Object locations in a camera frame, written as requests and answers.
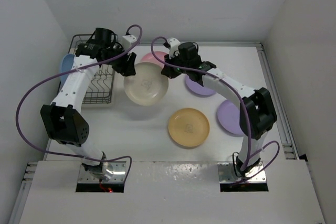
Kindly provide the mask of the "cream plastic plate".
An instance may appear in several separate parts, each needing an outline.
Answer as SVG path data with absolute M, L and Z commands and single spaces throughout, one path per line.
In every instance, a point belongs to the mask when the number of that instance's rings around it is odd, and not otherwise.
M 151 62 L 135 65 L 136 74 L 124 77 L 123 87 L 127 97 L 141 106 L 157 104 L 169 88 L 168 77 L 161 74 L 162 68 Z

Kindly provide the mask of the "blue plastic plate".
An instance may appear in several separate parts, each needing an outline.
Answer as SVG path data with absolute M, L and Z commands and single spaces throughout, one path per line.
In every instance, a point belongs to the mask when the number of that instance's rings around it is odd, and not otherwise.
M 73 66 L 73 60 L 74 60 L 75 55 L 74 54 L 66 54 L 59 65 L 59 72 L 67 72 L 72 69 Z M 68 74 L 62 75 L 59 77 L 60 79 L 60 85 L 63 86 L 68 78 Z

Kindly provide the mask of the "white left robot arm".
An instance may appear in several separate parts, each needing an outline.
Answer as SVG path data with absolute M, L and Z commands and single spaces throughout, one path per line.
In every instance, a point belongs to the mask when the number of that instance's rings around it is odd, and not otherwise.
M 130 49 L 136 41 L 136 36 L 130 33 L 118 37 L 109 29 L 96 28 L 87 41 L 77 46 L 73 72 L 57 96 L 40 111 L 49 138 L 82 156 L 85 171 L 100 181 L 111 179 L 112 166 L 105 153 L 88 139 L 90 129 L 81 115 L 82 102 L 101 65 L 111 65 L 124 77 L 135 75 L 136 54 Z

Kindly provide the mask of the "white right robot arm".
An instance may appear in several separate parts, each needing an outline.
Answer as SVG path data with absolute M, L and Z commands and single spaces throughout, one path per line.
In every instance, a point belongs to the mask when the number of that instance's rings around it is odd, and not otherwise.
M 162 75 L 174 79 L 185 74 L 202 87 L 211 89 L 233 103 L 239 110 L 239 127 L 244 134 L 242 147 L 234 161 L 237 177 L 246 174 L 260 162 L 260 152 L 267 133 L 277 121 L 270 92 L 251 88 L 224 74 L 215 64 L 203 61 L 195 42 L 167 39 L 164 47 Z

